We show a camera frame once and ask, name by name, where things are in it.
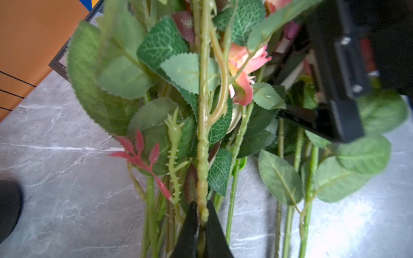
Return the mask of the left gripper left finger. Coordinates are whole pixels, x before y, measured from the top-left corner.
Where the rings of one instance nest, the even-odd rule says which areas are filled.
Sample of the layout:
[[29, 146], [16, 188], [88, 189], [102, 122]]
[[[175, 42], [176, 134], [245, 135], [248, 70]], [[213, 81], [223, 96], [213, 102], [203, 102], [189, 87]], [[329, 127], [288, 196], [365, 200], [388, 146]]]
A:
[[171, 258], [195, 258], [199, 221], [197, 203], [191, 202]]

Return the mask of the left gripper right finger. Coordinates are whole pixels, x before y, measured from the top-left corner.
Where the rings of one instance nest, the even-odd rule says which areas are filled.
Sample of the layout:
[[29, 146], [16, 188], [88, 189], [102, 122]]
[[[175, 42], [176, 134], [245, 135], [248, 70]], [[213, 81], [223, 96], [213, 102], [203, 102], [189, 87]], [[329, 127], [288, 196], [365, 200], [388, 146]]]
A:
[[205, 225], [206, 254], [205, 258], [234, 258], [224, 232], [222, 230], [217, 212], [212, 201], [207, 202], [209, 219]]

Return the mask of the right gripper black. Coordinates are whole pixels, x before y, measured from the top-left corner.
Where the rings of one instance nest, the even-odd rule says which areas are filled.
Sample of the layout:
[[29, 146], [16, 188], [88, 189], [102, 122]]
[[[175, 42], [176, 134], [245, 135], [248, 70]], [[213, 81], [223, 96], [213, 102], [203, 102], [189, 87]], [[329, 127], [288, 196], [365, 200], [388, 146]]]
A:
[[356, 99], [371, 92], [354, 26], [370, 50], [368, 70], [379, 73], [384, 89], [412, 97], [412, 1], [322, 1], [277, 55], [278, 83], [306, 57], [313, 58], [310, 74], [319, 101], [314, 109], [288, 104], [279, 116], [337, 143], [364, 136]]

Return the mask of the bunch of pink flowers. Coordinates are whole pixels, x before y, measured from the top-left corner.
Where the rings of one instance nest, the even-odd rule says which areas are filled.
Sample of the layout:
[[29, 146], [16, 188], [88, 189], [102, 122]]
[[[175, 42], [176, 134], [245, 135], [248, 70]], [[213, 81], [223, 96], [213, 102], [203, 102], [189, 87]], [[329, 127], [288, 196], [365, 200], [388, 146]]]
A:
[[382, 87], [355, 26], [371, 83], [356, 99], [364, 136], [337, 143], [279, 116], [288, 104], [319, 104], [313, 58], [278, 83], [277, 55], [321, 2], [104, 1], [98, 27], [79, 23], [67, 57], [75, 95], [122, 145], [112, 156], [146, 177], [142, 187], [130, 174], [145, 203], [141, 257], [170, 258], [191, 202], [196, 258], [206, 254], [208, 201], [229, 245], [239, 174], [255, 156], [277, 207], [287, 208], [275, 253], [289, 257], [299, 215], [304, 258], [314, 201], [339, 202], [388, 166], [385, 135], [406, 121], [413, 96]]

